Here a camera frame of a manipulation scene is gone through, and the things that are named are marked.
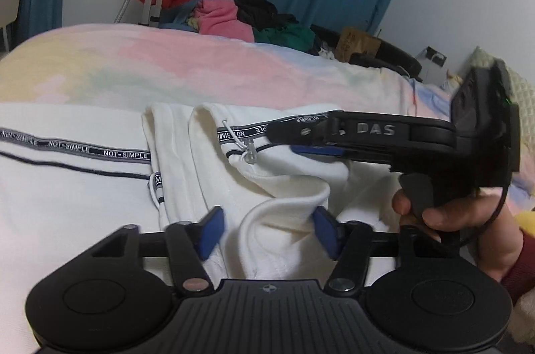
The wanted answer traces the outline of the dark red sleeve forearm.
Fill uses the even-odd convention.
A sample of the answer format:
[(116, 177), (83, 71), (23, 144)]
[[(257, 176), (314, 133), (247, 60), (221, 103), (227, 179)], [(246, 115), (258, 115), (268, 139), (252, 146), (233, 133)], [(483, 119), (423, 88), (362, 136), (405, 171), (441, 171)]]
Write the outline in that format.
[(523, 245), (519, 258), (502, 278), (501, 284), (508, 291), (512, 303), (535, 287), (535, 242), (534, 237), (521, 230)]

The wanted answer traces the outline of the person's right hand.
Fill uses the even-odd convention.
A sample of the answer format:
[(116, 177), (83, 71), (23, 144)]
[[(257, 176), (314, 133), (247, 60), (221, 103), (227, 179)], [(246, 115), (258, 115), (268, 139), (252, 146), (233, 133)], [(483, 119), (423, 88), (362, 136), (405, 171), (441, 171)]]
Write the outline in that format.
[(501, 281), (521, 255), (523, 232), (506, 207), (487, 229), (483, 229), (499, 200), (497, 195), (486, 194), (457, 199), (424, 210), (423, 219), (418, 220), (413, 214), (411, 201), (404, 191), (399, 190), (393, 197), (392, 207), (400, 216), (401, 225), (415, 225), (435, 240), (439, 238), (439, 232), (478, 230), (477, 266), (494, 280)]

